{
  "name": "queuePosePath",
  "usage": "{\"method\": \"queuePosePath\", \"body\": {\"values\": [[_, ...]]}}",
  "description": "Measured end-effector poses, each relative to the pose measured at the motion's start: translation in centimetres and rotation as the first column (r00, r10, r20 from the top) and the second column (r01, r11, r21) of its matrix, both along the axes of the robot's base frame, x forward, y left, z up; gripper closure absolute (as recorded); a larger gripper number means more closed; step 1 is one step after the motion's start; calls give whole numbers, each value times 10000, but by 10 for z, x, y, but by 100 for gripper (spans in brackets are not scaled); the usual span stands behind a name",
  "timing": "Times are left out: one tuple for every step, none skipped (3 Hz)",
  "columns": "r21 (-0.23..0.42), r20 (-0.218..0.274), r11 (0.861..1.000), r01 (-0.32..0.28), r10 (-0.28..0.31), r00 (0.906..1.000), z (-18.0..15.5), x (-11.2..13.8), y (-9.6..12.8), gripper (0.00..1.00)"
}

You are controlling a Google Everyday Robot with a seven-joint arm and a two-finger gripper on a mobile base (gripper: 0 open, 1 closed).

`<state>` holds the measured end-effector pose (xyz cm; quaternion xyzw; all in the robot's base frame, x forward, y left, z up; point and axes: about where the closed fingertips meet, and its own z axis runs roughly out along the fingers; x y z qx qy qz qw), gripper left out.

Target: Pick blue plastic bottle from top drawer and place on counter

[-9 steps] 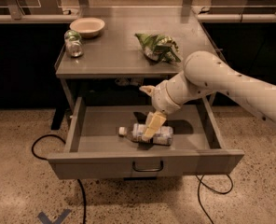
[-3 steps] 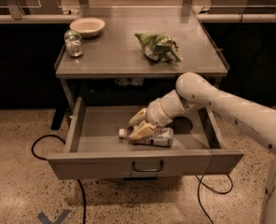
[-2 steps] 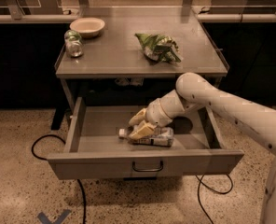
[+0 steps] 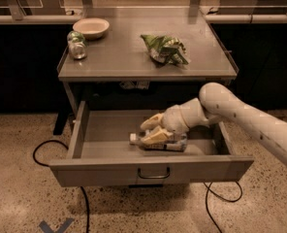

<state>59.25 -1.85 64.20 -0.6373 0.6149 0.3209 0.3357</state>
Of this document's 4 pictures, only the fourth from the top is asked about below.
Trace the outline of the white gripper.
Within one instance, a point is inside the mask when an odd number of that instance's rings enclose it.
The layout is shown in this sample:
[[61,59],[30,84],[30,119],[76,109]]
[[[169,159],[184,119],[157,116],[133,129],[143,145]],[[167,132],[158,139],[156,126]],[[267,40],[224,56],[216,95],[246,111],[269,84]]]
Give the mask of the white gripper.
[[189,131],[183,117],[184,109],[182,106],[174,105],[168,108],[164,114],[156,114],[141,124],[141,130],[146,134],[141,138],[145,145],[163,143],[169,140],[173,133],[183,134]]

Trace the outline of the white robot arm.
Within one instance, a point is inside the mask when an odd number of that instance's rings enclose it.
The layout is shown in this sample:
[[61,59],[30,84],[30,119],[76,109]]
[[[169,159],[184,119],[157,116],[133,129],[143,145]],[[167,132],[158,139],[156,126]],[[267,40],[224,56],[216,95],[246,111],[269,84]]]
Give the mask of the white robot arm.
[[174,134],[181,135],[195,126],[209,126],[224,118],[244,129],[287,167],[287,122],[242,102],[220,83],[206,83],[197,98],[144,121],[141,143],[163,143]]

